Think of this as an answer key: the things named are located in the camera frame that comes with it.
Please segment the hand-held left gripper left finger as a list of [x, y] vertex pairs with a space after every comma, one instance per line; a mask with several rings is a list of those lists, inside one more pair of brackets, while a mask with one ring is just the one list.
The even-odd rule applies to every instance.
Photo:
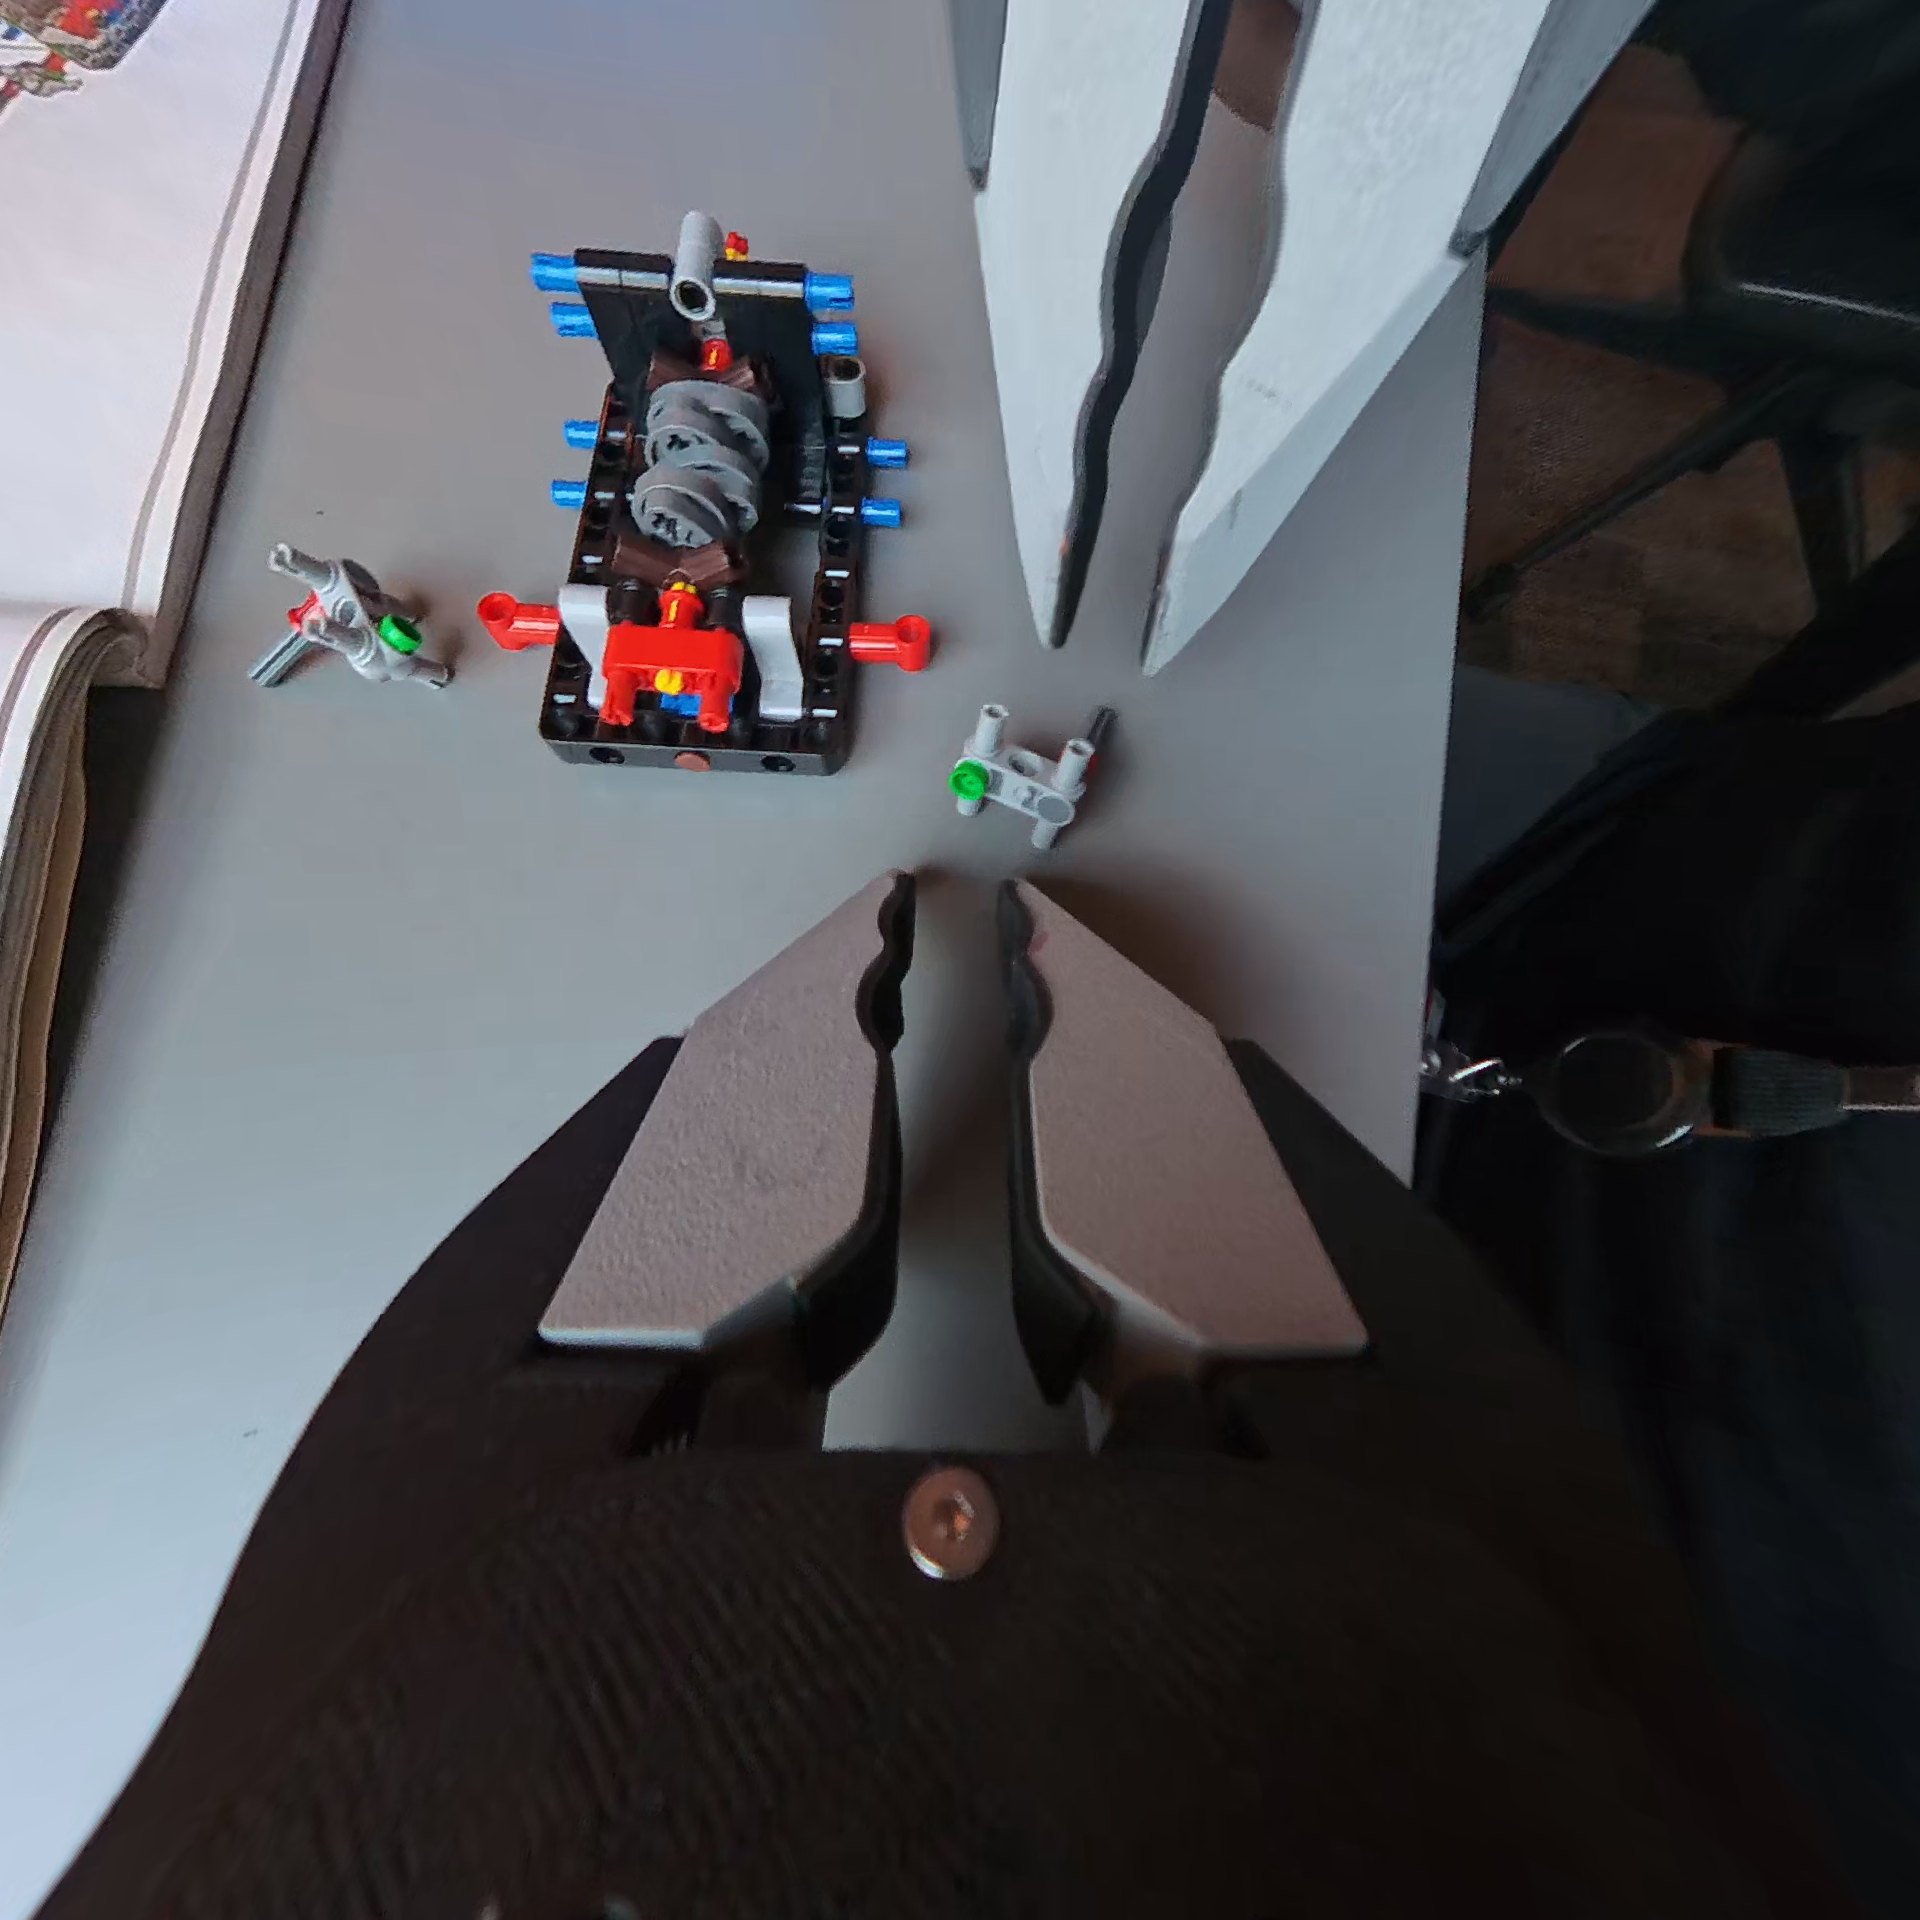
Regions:
[[539, 1337], [557, 1348], [770, 1350], [811, 1390], [895, 1299], [894, 1046], [916, 879], [887, 870], [684, 1036]]

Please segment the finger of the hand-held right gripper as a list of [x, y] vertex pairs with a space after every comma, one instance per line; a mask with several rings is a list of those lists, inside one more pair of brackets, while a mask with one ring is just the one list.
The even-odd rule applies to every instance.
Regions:
[[1229, 20], [1227, 3], [951, 4], [1015, 537], [1047, 649], [1087, 580]]
[[1302, 7], [1247, 323], [1168, 528], [1143, 670], [1219, 613], [1454, 291], [1643, 3]]

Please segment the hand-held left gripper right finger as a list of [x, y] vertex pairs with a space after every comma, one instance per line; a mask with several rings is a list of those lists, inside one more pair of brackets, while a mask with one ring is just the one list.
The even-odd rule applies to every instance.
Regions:
[[1015, 1329], [1087, 1449], [1373, 1341], [1214, 1024], [1030, 879], [997, 904]]

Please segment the black lego engine assembly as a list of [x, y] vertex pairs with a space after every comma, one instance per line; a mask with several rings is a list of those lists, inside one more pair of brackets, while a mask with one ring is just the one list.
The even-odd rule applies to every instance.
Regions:
[[598, 344], [598, 413], [567, 421], [580, 477], [550, 604], [475, 605], [506, 651], [547, 651], [536, 731], [568, 764], [832, 777], [859, 665], [918, 673], [918, 615], [861, 616], [868, 537], [903, 521], [874, 480], [908, 445], [874, 432], [855, 285], [751, 253], [690, 211], [664, 253], [535, 252], [557, 335]]

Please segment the small grey lego subassembly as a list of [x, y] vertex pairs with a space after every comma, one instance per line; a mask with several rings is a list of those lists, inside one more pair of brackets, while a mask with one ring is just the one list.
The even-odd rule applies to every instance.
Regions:
[[1030, 848], [1048, 851], [1072, 825], [1087, 789], [1099, 747], [1114, 731], [1115, 708], [1095, 708], [1080, 736], [1072, 736], [1053, 756], [1010, 742], [1010, 711], [982, 703], [964, 749], [948, 773], [955, 809], [973, 817], [995, 801], [1030, 822]]
[[315, 653], [342, 657], [370, 684], [418, 684], [445, 687], [451, 665], [422, 651], [418, 623], [400, 598], [354, 559], [318, 559], [290, 544], [274, 544], [270, 568], [303, 588], [286, 615], [286, 635], [251, 663], [247, 678], [274, 687]]

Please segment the open lego instruction booklet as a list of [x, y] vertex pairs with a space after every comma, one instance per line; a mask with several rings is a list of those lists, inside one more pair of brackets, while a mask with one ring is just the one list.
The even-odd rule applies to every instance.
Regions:
[[28, 1229], [99, 685], [159, 687], [341, 3], [2, 4], [2, 1293]]

